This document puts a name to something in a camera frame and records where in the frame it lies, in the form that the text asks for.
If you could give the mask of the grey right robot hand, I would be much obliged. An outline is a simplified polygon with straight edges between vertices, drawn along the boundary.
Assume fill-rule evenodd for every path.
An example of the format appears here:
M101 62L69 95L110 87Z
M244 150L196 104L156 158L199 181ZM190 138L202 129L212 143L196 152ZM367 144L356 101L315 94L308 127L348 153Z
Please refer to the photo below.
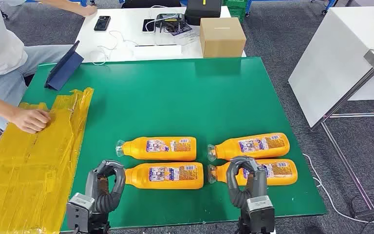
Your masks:
M236 175L241 168L247 169L249 174L245 189L241 191ZM265 169L254 158L249 156L236 156L230 160L226 172L229 198L233 206L239 209L247 208L247 200L253 197L267 195L267 177Z

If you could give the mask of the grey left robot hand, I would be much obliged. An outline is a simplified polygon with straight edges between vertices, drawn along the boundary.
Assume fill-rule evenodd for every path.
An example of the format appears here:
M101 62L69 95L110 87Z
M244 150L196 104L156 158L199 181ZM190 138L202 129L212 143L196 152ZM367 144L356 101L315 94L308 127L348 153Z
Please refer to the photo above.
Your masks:
M110 191L108 178L112 175L115 180ZM85 195L94 199L93 208L96 213L108 214L118 207L125 181L124 166L115 160L103 160L88 173Z

